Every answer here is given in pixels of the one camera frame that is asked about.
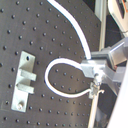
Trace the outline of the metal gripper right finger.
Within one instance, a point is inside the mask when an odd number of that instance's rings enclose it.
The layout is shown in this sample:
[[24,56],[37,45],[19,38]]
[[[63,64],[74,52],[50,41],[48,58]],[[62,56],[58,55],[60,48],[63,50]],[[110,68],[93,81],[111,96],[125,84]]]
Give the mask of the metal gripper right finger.
[[118,95],[125,76],[125,67],[118,67],[116,71],[107,65],[95,65],[88,68],[88,77],[93,79],[95,86],[107,84],[115,95]]

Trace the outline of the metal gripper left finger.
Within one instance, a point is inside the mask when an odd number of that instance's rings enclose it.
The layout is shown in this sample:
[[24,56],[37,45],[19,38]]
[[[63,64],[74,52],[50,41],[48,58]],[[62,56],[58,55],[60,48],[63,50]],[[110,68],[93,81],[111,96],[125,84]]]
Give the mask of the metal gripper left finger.
[[110,56],[110,47],[104,48],[101,51],[91,53],[91,59],[84,59],[80,66],[85,76],[95,76],[99,70],[103,70],[105,66],[113,69],[114,64]]

